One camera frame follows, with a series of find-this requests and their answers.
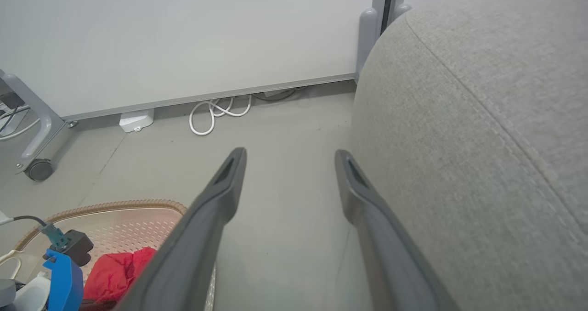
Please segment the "red fabric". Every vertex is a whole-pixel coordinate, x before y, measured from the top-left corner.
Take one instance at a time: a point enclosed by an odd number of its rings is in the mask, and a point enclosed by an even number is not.
[[[153,248],[143,248],[134,253],[103,254],[88,276],[84,299],[96,302],[120,300],[155,252]]]

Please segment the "blue clip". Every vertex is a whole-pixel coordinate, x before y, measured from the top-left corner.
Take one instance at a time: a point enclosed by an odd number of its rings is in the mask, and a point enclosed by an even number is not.
[[[69,256],[47,249],[43,266],[51,270],[50,311],[77,311],[84,298],[82,269]]]

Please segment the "caster wheel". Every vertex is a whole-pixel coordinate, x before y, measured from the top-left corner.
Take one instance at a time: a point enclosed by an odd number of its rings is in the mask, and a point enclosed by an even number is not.
[[[44,181],[53,174],[53,166],[48,159],[36,158],[29,164],[25,170],[25,174],[32,181]]]

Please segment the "basket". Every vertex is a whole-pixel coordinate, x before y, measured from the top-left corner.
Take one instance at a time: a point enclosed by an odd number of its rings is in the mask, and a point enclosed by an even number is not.
[[[103,254],[136,252],[144,247],[159,249],[186,210],[185,206],[173,201],[136,200],[69,210],[53,215],[47,221],[63,232],[75,229],[86,233],[93,242],[92,259],[81,267],[85,284],[94,263]],[[49,245],[47,237],[33,229],[10,253],[0,258],[0,265],[15,260],[17,265],[12,279],[28,283],[40,271],[48,271],[42,266],[42,256]],[[210,280],[206,310],[212,309],[215,275],[216,268]]]

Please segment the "gray fabric upholstery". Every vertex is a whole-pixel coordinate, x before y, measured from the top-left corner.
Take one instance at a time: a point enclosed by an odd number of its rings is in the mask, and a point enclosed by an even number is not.
[[[370,53],[352,128],[462,309],[588,309],[588,0],[406,13]]]

